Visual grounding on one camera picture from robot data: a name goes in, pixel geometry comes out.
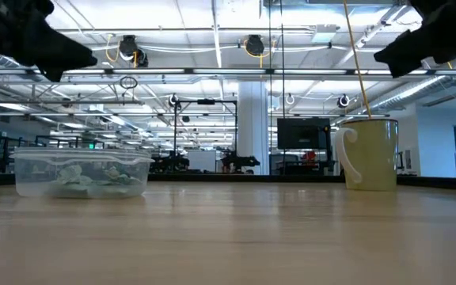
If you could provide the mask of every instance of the clear plastic container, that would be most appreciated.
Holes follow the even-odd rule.
[[[145,191],[149,153],[136,150],[17,148],[15,181],[21,196],[127,198]]]

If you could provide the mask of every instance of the column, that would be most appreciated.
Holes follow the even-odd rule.
[[[265,82],[238,83],[237,152],[241,157],[254,156],[260,166],[255,175],[268,175],[268,93]]]

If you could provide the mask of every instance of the yellow mug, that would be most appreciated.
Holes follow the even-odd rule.
[[[342,124],[336,133],[335,146],[344,167],[346,187],[351,190],[396,190],[397,144],[396,120],[356,120]]]

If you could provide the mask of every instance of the monitor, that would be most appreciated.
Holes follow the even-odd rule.
[[[277,148],[281,150],[327,149],[327,135],[330,119],[277,119]]]

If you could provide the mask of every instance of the wooden table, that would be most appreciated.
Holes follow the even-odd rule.
[[[150,183],[145,198],[0,188],[0,284],[455,284],[456,191]]]

